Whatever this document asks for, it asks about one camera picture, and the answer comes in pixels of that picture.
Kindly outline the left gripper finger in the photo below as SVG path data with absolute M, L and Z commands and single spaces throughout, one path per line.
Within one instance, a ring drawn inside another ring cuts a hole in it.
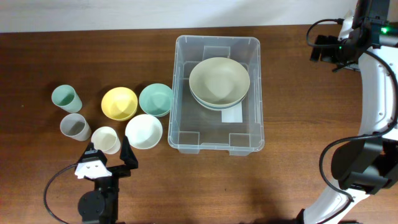
M 128 169 L 137 169 L 138 168 L 138 161 L 136 156 L 134 155 L 131 145 L 129 143 L 128 137 L 124 136 L 122 145 L 121 145 L 121 153 L 120 153 L 120 160 L 124 162 L 124 165 Z
M 94 147 L 94 144 L 91 142 L 87 145 L 85 151 L 80 156 L 77 163 L 84 163 L 84 162 L 92 162 L 92 161 L 101 161 L 104 165 L 107 163 L 107 158 L 105 154 L 101 150 L 97 150 Z

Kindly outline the blue plate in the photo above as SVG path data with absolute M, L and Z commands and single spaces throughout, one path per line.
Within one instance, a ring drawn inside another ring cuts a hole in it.
M 201 102 L 206 105 L 214 106 L 214 107 L 225 107 L 231 106 L 239 101 L 243 101 L 248 94 L 248 91 L 240 92 L 240 91 L 224 91 L 221 92 L 213 92 L 210 90 L 200 90 L 193 91 L 190 90 L 190 93 L 194 98 L 199 99 Z

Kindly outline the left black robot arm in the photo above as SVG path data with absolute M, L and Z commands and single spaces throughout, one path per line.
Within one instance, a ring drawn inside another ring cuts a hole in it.
M 85 193 L 78 202 L 83 223 L 117 222 L 119 179 L 129 177 L 131 170 L 138 168 L 138 161 L 126 136 L 123 137 L 119 158 L 124 164 L 106 167 L 105 154 L 95 149 L 91 142 L 77 161 L 75 175 L 94 182 L 94 190 Z

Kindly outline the cream cup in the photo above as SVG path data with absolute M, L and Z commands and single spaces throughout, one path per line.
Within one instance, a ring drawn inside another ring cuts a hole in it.
M 115 154 L 121 148 L 121 142 L 116 131 L 109 126 L 98 128 L 92 134 L 91 142 L 94 144 L 95 149 L 105 154 Z

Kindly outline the white bowl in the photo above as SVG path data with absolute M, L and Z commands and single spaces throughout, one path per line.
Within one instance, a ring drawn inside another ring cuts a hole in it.
M 162 138 L 163 127 L 155 116 L 140 114 L 131 119 L 125 129 L 130 145 L 136 149 L 152 149 Z

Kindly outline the grey cup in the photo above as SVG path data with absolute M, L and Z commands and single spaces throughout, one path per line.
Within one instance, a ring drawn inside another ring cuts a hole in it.
M 90 125 L 78 113 L 66 115 L 60 122 L 60 130 L 65 136 L 77 141 L 86 141 L 91 137 Z

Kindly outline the yellow bowl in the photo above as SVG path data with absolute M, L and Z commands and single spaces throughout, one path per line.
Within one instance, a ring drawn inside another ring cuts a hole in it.
M 131 119 L 138 109 L 138 97 L 129 88 L 116 87 L 109 90 L 101 100 L 104 115 L 115 121 Z

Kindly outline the green cup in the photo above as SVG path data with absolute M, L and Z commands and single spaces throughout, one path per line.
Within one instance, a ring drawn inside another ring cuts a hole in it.
M 69 113 L 77 113 L 83 106 L 80 97 L 70 85 L 56 87 L 52 92 L 52 102 Z

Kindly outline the green bowl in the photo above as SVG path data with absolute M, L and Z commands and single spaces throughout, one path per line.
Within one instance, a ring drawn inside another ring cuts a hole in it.
M 167 115 L 171 110 L 173 100 L 173 90 L 161 83 L 148 85 L 139 95 L 139 105 L 143 112 L 155 117 Z

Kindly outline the clear plastic storage bin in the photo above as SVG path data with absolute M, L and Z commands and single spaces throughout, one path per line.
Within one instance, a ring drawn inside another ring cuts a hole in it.
M 243 122 L 222 123 L 221 111 L 201 106 L 190 93 L 189 76 L 201 61 L 225 57 L 237 61 L 251 79 L 243 99 Z M 262 112 L 261 44 L 254 37 L 181 35 L 176 40 L 168 142 L 181 153 L 224 150 L 246 156 L 265 145 Z

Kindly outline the white label in bin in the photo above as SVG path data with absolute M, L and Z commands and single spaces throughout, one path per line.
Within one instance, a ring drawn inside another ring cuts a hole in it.
M 243 110 L 242 103 L 227 108 L 221 111 L 221 122 L 222 123 L 242 123 L 243 122 Z

